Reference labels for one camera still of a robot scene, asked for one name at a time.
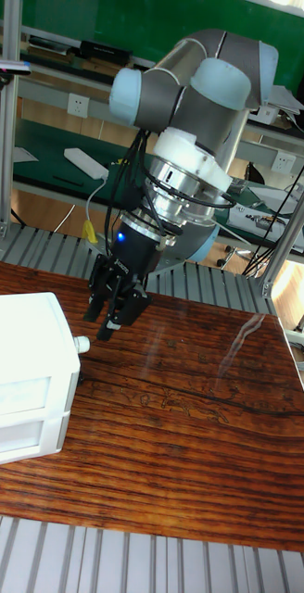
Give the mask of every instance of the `metal post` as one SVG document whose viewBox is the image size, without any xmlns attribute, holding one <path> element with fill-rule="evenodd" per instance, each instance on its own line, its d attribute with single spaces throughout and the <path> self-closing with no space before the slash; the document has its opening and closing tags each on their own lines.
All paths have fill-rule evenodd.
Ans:
<svg viewBox="0 0 304 593">
<path fill-rule="evenodd" d="M 22 0 L 5 0 L 3 59 L 19 60 Z M 0 101 L 0 239 L 10 222 L 13 150 L 17 112 L 18 77 L 3 88 Z"/>
<path fill-rule="evenodd" d="M 269 297 L 272 292 L 272 286 L 281 270 L 288 254 L 290 253 L 295 241 L 304 226 L 304 193 L 296 209 L 287 224 L 285 231 L 280 238 L 277 248 L 274 250 L 272 258 L 266 268 L 266 271 L 259 279 L 259 286 L 264 297 Z"/>
</svg>

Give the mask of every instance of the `desk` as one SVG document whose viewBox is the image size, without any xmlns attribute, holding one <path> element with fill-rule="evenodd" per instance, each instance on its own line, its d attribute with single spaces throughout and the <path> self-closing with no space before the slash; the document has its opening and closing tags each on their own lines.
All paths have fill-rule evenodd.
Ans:
<svg viewBox="0 0 304 593">
<path fill-rule="evenodd" d="M 127 150 L 123 146 L 27 120 L 17 120 L 16 146 L 23 146 L 39 159 L 39 162 L 16 163 L 14 165 L 13 183 L 17 189 L 39 193 L 41 196 L 52 197 L 80 206 L 85 205 L 87 197 L 100 184 L 100 181 L 94 181 L 89 178 L 85 173 L 66 160 L 64 158 L 64 149 L 78 146 L 92 158 L 95 158 L 95 160 L 98 160 L 107 167 L 109 167 L 111 162 L 122 158 Z M 146 155 L 147 166 L 149 166 L 151 160 L 152 157 Z M 100 208 L 100 205 L 101 207 L 107 205 L 111 185 L 115 179 L 117 169 L 117 165 L 109 167 L 108 183 L 95 196 L 91 208 Z M 82 183 L 82 187 L 73 185 L 72 183 L 61 182 L 54 179 L 54 175 L 75 183 Z M 245 206 L 250 206 L 254 201 L 257 201 L 257 198 L 249 190 L 245 190 L 241 196 L 234 197 L 239 203 Z M 117 205 L 119 203 L 120 192 L 118 193 Z M 217 221 L 226 226 L 227 216 L 227 210 L 221 210 L 220 212 L 216 210 Z M 230 230 L 247 239 L 253 246 L 260 243 L 260 237 L 254 234 L 246 233 L 233 227 L 230 227 Z M 225 231 L 220 231 L 219 238 L 224 243 L 227 242 L 233 246 L 244 247 L 246 245 L 240 240 L 236 240 L 234 237 L 228 235 Z M 264 245 L 271 246 L 272 243 L 266 241 Z M 289 259 L 304 263 L 304 253 L 299 254 L 296 251 L 292 251 Z"/>
<path fill-rule="evenodd" d="M 68 44 L 75 47 L 80 47 L 80 42 L 77 40 L 62 40 L 63 44 Z M 0 56 L 2 54 L 2 45 L 0 44 Z M 90 82 L 91 85 L 97 87 L 99 84 L 103 88 L 110 91 L 111 85 L 114 82 L 114 76 L 112 74 L 103 74 L 100 72 L 93 72 L 88 69 L 84 69 L 82 67 L 82 63 L 85 61 L 84 58 L 75 57 L 72 63 L 61 62 L 55 59 L 49 59 L 49 57 L 43 56 L 36 56 L 34 54 L 30 54 L 26 49 L 21 49 L 20 51 L 20 59 L 28 61 L 32 64 L 32 69 L 35 70 L 34 65 L 44 67 L 45 69 L 49 69 L 52 76 L 60 77 L 61 73 L 69 75 L 71 80 L 79 81 L 83 84 Z M 134 64 L 140 64 L 141 67 L 151 67 L 154 66 L 154 62 L 150 62 L 148 60 L 144 60 L 139 57 L 133 58 Z"/>
<path fill-rule="evenodd" d="M 0 294 L 44 290 L 93 340 L 84 281 L 0 263 Z M 154 296 L 82 371 L 63 450 L 0 466 L 0 514 L 304 551 L 304 394 L 276 318 Z"/>
<path fill-rule="evenodd" d="M 117 165 L 110 166 L 110 164 L 124 157 L 127 152 L 125 146 L 20 119 L 17 119 L 16 146 L 23 146 L 39 159 L 38 162 L 15 163 L 13 184 L 17 189 L 40 193 L 42 196 L 80 206 L 85 205 L 87 197 L 100 184 L 100 180 L 91 179 L 72 165 L 64 157 L 65 148 L 79 147 L 90 157 L 109 168 L 108 183 L 93 200 L 102 205 L 106 205 L 109 201 L 111 186 L 118 171 Z M 146 156 L 147 166 L 151 159 L 149 155 Z M 61 182 L 55 179 L 54 175 L 78 185 Z"/>
<path fill-rule="evenodd" d="M 261 185 L 259 183 L 249 182 L 249 185 L 261 187 Z M 242 204 L 243 206 L 248 206 L 248 207 L 251 207 L 252 204 L 254 204 L 255 202 L 258 202 L 258 198 L 247 188 L 242 192 L 242 194 L 240 196 L 233 195 L 233 198 L 236 199 L 236 201 L 239 204 Z M 270 210 L 268 210 L 267 208 L 265 208 L 264 206 L 260 206 L 260 207 L 256 208 L 256 210 L 258 212 L 268 212 L 269 214 L 272 214 L 272 212 Z M 227 210 L 215 210 L 216 220 L 226 227 L 228 227 L 228 225 L 227 225 L 228 215 L 229 214 L 228 214 Z M 247 239 L 247 241 L 249 241 L 249 243 L 252 245 L 253 250 L 256 248 L 257 245 L 261 244 L 262 237 L 259 237 L 252 233 L 248 233 L 246 231 L 242 231 L 241 229 L 236 229 L 235 227 L 233 227 L 231 225 L 229 226 L 229 228 L 234 233 L 240 235 L 240 237 Z M 234 237 L 229 237 L 228 233 L 226 231 L 224 231 L 223 229 L 220 230 L 217 240 L 219 240 L 221 243 L 227 242 L 231 246 L 238 246 L 242 249 L 246 249 L 246 245 L 244 243 L 242 243 L 239 239 L 237 240 Z M 272 246 L 272 242 L 268 241 L 266 239 L 263 242 L 263 246 L 270 247 L 270 246 Z M 298 251 L 295 251 L 293 249 L 287 259 L 289 259 L 291 261 L 297 261 L 299 263 L 304 263 L 304 252 L 299 253 Z"/>
</svg>

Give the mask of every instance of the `robotic arm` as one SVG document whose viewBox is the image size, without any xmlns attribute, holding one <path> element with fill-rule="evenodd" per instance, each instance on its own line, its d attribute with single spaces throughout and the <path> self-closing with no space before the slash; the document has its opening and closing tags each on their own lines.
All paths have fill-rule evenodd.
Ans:
<svg viewBox="0 0 304 593">
<path fill-rule="evenodd" d="M 139 132 L 121 165 L 125 179 L 120 228 L 107 255 L 99 254 L 90 278 L 85 314 L 108 312 L 97 334 L 109 340 L 131 325 L 151 302 L 147 275 L 188 222 L 210 224 L 214 208 L 230 208 L 226 195 L 249 110 L 268 102 L 277 51 L 262 42 L 206 30 L 182 39 L 154 68 L 123 69 L 112 86 L 113 115 Z M 150 169 L 144 163 L 151 132 L 159 134 Z"/>
</svg>

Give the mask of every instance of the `wire bundle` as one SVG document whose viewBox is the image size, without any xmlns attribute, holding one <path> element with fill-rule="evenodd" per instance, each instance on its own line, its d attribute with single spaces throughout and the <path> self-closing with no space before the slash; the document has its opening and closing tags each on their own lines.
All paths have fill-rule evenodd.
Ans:
<svg viewBox="0 0 304 593">
<path fill-rule="evenodd" d="M 146 146 L 147 137 L 148 137 L 147 134 L 149 135 L 149 132 L 145 132 L 144 130 L 139 130 L 139 132 L 135 136 L 131 146 L 128 148 L 127 152 L 124 155 L 124 158 L 121 161 L 119 170 L 116 174 L 115 181 L 114 181 L 112 189 L 111 189 L 111 195 L 110 195 L 106 218 L 105 218 L 105 241 L 106 241 L 106 251 L 107 251 L 108 255 L 109 255 L 108 235 L 109 235 L 110 217 L 111 217 L 111 211 L 114 208 L 115 199 L 116 199 L 116 195 L 119 190 L 120 182 L 122 181 L 122 179 L 124 178 L 124 175 L 125 175 L 126 184 L 129 185 L 130 183 L 132 183 L 133 167 L 134 167 L 134 165 L 136 165 L 135 172 L 137 172 L 137 169 L 138 169 L 137 156 L 139 154 L 141 144 L 143 142 L 145 142 L 145 146 Z"/>
<path fill-rule="evenodd" d="M 283 206 L 286 204 L 288 198 L 291 196 L 293 190 L 295 189 L 302 173 L 304 171 L 304 164 L 298 174 L 298 176 L 296 177 L 296 179 L 294 180 L 294 182 L 292 183 L 292 185 L 290 186 L 289 191 L 287 192 L 285 199 L 283 200 L 282 204 L 280 205 L 280 207 L 278 208 L 278 210 L 274 213 L 273 217 L 272 217 L 272 221 L 265 233 L 265 235 L 262 237 L 262 240 L 260 241 L 260 244 L 257 246 L 255 252 L 253 253 L 252 258 L 250 259 L 250 261 L 248 262 L 247 266 L 245 267 L 244 271 L 243 271 L 243 275 L 244 276 L 249 276 L 251 273 L 253 273 L 254 270 L 257 269 L 258 265 L 263 264 L 265 261 L 268 262 L 269 259 L 272 256 L 273 251 L 276 249 L 279 239 L 268 249 L 266 249 L 266 251 L 264 251 L 262 254 L 259 254 L 260 249 L 264 246 L 264 241 L 267 238 L 272 225 L 275 223 L 275 221 L 277 220 Z"/>
<path fill-rule="evenodd" d="M 173 187 L 169 187 L 168 185 L 165 185 L 165 183 L 161 182 L 159 179 L 157 179 L 156 177 L 154 177 L 149 170 L 146 168 L 145 164 L 144 164 L 144 156 L 145 153 L 141 152 L 140 155 L 140 165 L 141 165 L 141 170 L 142 173 L 157 187 L 159 187 L 160 189 L 162 189 L 163 191 L 167 192 L 167 194 L 170 194 L 170 196 L 175 196 L 175 197 L 179 197 L 180 199 L 186 200 L 187 202 L 192 202 L 193 204 L 198 204 L 199 206 L 205 206 L 207 208 L 218 208 L 221 210 L 225 210 L 225 209 L 230 209 L 233 206 L 235 206 L 235 200 L 233 200 L 232 197 L 228 196 L 228 194 L 222 194 L 222 197 L 224 199 L 226 199 L 228 201 L 228 204 L 220 204 L 220 205 L 216 205 L 214 203 L 210 203 L 206 200 L 200 200 L 196 197 L 192 197 L 192 196 L 188 196 L 187 194 L 184 194 L 183 192 L 179 192 L 178 190 L 174 189 Z"/>
</svg>

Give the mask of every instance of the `black cable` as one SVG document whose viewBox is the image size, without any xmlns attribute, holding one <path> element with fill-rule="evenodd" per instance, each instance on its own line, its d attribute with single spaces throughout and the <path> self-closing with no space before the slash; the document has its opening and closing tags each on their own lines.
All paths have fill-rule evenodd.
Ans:
<svg viewBox="0 0 304 593">
<path fill-rule="evenodd" d="M 23 220 L 20 218 L 19 214 L 17 214 L 17 212 L 15 212 L 15 211 L 13 210 L 13 208 L 11 208 L 11 214 L 12 214 L 12 216 L 14 216 L 14 218 L 15 218 L 15 219 L 17 219 L 17 221 L 20 223 L 20 225 L 21 225 L 21 226 L 27 226 L 26 222 L 24 222 L 24 221 L 23 221 Z"/>
<path fill-rule="evenodd" d="M 255 252 L 253 253 L 253 256 L 252 256 L 251 260 L 249 261 L 249 263 L 248 263 L 248 264 L 247 264 L 247 266 L 245 267 L 245 269 L 244 269 L 244 271 L 243 271 L 243 275 L 244 275 L 244 276 L 246 276 L 246 275 L 248 274 L 248 271 L 249 271 L 249 269 L 253 267 L 253 263 L 254 263 L 254 259 L 255 259 L 255 257 L 258 255 L 258 253 L 259 253 L 259 251 L 260 251 L 260 248 L 261 248 L 261 247 L 263 247 L 263 243 L 264 243 L 265 239 L 267 238 L 267 236 L 268 236 L 268 234 L 269 234 L 269 232 L 270 232 L 270 230 L 271 230 L 271 228 L 272 228 L 272 225 L 275 223 L 276 219 L 278 218 L 278 216 L 279 216 L 279 214 L 280 214 L 280 212 L 281 212 L 281 210 L 282 210 L 283 206 L 285 205 L 286 201 L 287 201 L 287 200 L 288 200 L 288 198 L 291 196 L 291 194 L 292 194 L 293 190 L 295 189 L 295 187 L 296 187 L 296 185 L 297 185 L 297 183 L 298 183 L 298 180 L 300 179 L 300 177 L 301 177 L 301 175 L 302 175 L 303 171 L 304 171 L 304 164 L 303 164 L 303 166 L 302 166 L 302 168 L 301 168 L 300 172 L 298 173 L 298 176 L 296 177 L 296 179 L 295 179 L 295 180 L 294 180 L 294 182 L 292 183 L 292 185 L 291 185 L 291 187 L 290 187 L 290 189 L 289 189 L 288 193 L 286 194 L 286 196 L 285 196 L 285 199 L 283 200 L 282 204 L 280 205 L 280 207 L 278 208 L 278 210 L 277 210 L 277 211 L 274 213 L 274 215 L 273 215 L 273 217 L 272 217 L 272 221 L 271 221 L 271 223 L 270 223 L 270 225 L 269 225 L 268 229 L 266 230 L 266 233 L 265 233 L 265 235 L 262 237 L 262 239 L 261 239 L 261 241 L 260 241 L 260 244 L 257 246 L 257 248 L 256 248 Z M 278 241 L 276 241 L 276 242 L 273 244 L 273 246 L 272 246 L 272 247 L 270 247 L 270 249 L 272 249 L 272 251 L 273 251 L 273 250 L 276 248 L 276 246 L 277 246 L 277 243 L 278 243 Z"/>
<path fill-rule="evenodd" d="M 187 194 L 184 194 L 183 192 L 179 192 L 177 189 L 174 189 L 173 187 L 170 188 L 167 185 L 165 185 L 163 182 L 160 182 L 159 179 L 157 179 L 157 177 L 154 177 L 154 175 L 152 175 L 145 166 L 143 167 L 143 172 L 144 172 L 145 176 L 150 180 L 150 182 L 152 182 L 154 185 L 156 185 L 160 189 L 164 190 L 164 192 L 167 192 L 171 196 L 180 197 L 182 200 L 186 200 L 187 202 L 193 202 L 194 204 L 198 204 L 199 206 L 217 208 L 220 210 L 226 210 L 226 209 L 229 210 L 230 208 L 233 208 L 236 204 L 235 200 L 232 197 L 228 196 L 227 194 L 222 194 L 222 197 L 224 197 L 224 199 L 228 200 L 229 204 L 216 205 L 211 202 L 206 202 L 205 200 L 199 200 L 196 197 L 188 196 Z"/>
<path fill-rule="evenodd" d="M 119 210 L 119 212 L 118 212 L 118 214 L 117 214 L 117 217 L 114 219 L 114 221 L 113 221 L 113 223 L 112 223 L 112 225 L 111 225 L 111 241 L 113 241 L 113 240 L 114 240 L 114 226 L 115 226 L 116 222 L 117 222 L 117 221 L 118 221 L 118 219 L 119 219 L 119 215 L 120 215 L 120 213 L 121 213 L 121 210 Z"/>
<path fill-rule="evenodd" d="M 126 175 L 126 183 L 131 185 L 137 177 L 137 173 L 139 171 L 139 158 L 137 157 L 138 151 L 143 148 L 144 153 L 146 152 L 146 143 L 147 138 L 150 136 L 151 132 L 143 132 L 141 131 L 140 135 L 140 142 L 137 145 L 137 153 L 135 153 L 128 164 L 127 175 Z M 133 166 L 135 165 L 135 174 L 133 175 Z"/>
<path fill-rule="evenodd" d="M 141 143 L 140 150 L 139 150 L 139 162 L 140 162 L 140 165 L 141 165 L 141 169 L 142 170 L 144 170 L 144 168 L 145 168 L 144 161 L 145 161 L 145 155 L 146 155 L 146 143 L 147 143 L 147 137 L 145 135 L 144 138 L 143 138 L 143 141 Z M 158 225 L 158 229 L 159 229 L 159 232 L 160 232 L 161 236 L 164 237 L 164 236 L 166 236 L 166 231 L 165 231 L 165 228 L 164 228 L 164 226 L 163 226 L 163 224 L 162 224 L 162 222 L 161 222 L 161 220 L 160 220 L 160 218 L 158 216 L 158 213 L 156 211 L 155 205 L 153 204 L 153 200 L 152 200 L 150 194 L 148 193 L 148 189 L 146 187 L 146 181 L 145 180 L 143 180 L 142 186 L 143 186 L 143 191 L 144 191 L 146 200 L 148 202 L 148 205 L 149 205 L 150 210 L 151 210 L 151 213 L 152 213 L 152 217 L 153 217 L 154 221 Z"/>
<path fill-rule="evenodd" d="M 151 216 L 151 210 L 145 206 L 144 204 L 140 207 L 142 212 L 144 212 L 145 214 L 148 214 L 148 216 Z M 137 216 L 137 214 L 131 213 L 132 216 L 134 216 L 138 221 L 140 222 L 144 222 L 146 224 L 146 221 L 144 219 L 142 219 L 140 216 Z M 184 234 L 184 231 L 181 227 L 177 226 L 177 224 L 173 224 L 172 222 L 166 222 L 166 221 L 161 221 L 163 228 L 165 229 L 165 231 L 167 231 L 168 233 L 171 234 L 176 234 L 177 236 L 181 236 L 182 234 Z M 157 229 L 158 230 L 158 226 L 156 226 L 155 224 L 152 224 L 151 222 L 148 223 L 149 227 L 151 229 Z"/>
<path fill-rule="evenodd" d="M 220 44 L 220 46 L 219 46 L 219 47 L 217 47 L 217 52 L 216 52 L 216 55 L 215 55 L 215 57 L 219 57 L 219 56 L 221 55 L 221 52 L 222 52 L 222 46 L 223 46 L 223 45 L 224 45 L 224 43 L 225 43 L 226 37 L 227 37 L 227 31 L 225 31 L 225 33 L 224 33 L 224 35 L 223 35 L 223 37 L 222 37 L 222 43 Z"/>
<path fill-rule="evenodd" d="M 3 90 L 4 86 L 8 86 L 13 81 L 13 74 L 0 74 L 0 91 Z"/>
<path fill-rule="evenodd" d="M 263 264 L 265 259 L 269 260 L 270 257 L 272 256 L 273 253 L 273 249 L 267 249 L 266 251 L 264 251 L 264 253 L 262 253 L 260 256 L 258 256 L 253 262 L 252 264 L 249 266 L 248 271 L 247 271 L 247 275 L 249 275 L 250 273 L 252 273 L 256 268 L 258 268 L 258 266 L 260 264 Z"/>
<path fill-rule="evenodd" d="M 148 209 L 148 208 L 146 208 L 145 206 L 142 206 L 142 207 L 141 207 L 141 210 L 142 210 L 143 212 L 145 212 L 146 214 L 148 214 L 148 216 L 151 216 L 151 210 L 149 210 L 149 209 Z M 138 214 L 131 212 L 131 213 L 130 213 L 130 215 L 131 215 L 132 217 L 134 217 L 134 219 L 135 219 L 136 221 L 143 222 L 144 224 L 147 224 L 147 222 L 146 222 L 144 219 L 142 219 L 142 217 L 141 217 L 141 216 L 138 216 Z M 157 224 L 152 224 L 152 222 L 149 222 L 149 223 L 148 223 L 148 226 L 150 227 L 150 229 L 153 229 L 154 231 L 158 231 L 158 226 L 157 226 Z"/>
<path fill-rule="evenodd" d="M 107 213 L 106 213 L 106 217 L 105 217 L 105 241 L 106 241 L 106 251 L 107 254 L 109 254 L 109 242 L 108 242 L 108 232 L 109 232 L 109 224 L 110 224 L 110 217 L 111 217 L 111 210 L 113 209 L 114 203 L 115 203 L 115 198 L 116 198 L 116 194 L 117 191 L 119 189 L 120 186 L 120 182 L 122 180 L 122 177 L 126 171 L 126 167 L 128 165 L 128 163 L 130 162 L 131 158 L 133 157 L 133 155 L 137 154 L 137 146 L 140 145 L 141 142 L 141 137 L 142 137 L 142 130 L 139 130 L 139 132 L 137 133 L 137 135 L 135 136 L 131 146 L 128 148 L 127 152 L 124 155 L 124 158 L 119 166 L 119 170 L 116 174 L 115 177 L 115 181 L 113 183 L 113 187 L 111 190 L 111 196 L 109 199 L 109 203 L 108 203 L 108 208 L 107 208 Z"/>
</svg>

